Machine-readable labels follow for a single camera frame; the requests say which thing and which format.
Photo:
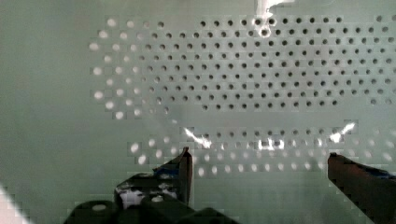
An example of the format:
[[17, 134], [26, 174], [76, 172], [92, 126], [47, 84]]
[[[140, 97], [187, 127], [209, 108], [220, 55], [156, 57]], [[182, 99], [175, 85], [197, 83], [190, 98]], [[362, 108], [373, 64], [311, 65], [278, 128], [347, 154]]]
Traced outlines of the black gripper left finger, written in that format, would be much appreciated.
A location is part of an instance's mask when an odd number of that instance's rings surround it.
[[191, 196], [192, 155], [188, 147], [151, 173], [139, 173], [119, 183], [114, 189], [115, 204], [121, 209], [138, 206], [150, 196], [168, 195], [183, 203]]

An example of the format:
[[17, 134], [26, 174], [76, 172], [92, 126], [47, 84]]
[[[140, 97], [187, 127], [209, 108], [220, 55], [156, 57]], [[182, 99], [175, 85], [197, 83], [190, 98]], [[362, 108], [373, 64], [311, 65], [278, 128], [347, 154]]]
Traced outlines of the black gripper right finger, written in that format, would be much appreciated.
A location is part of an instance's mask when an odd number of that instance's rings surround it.
[[328, 178], [374, 224], [395, 224], [395, 175], [332, 152]]

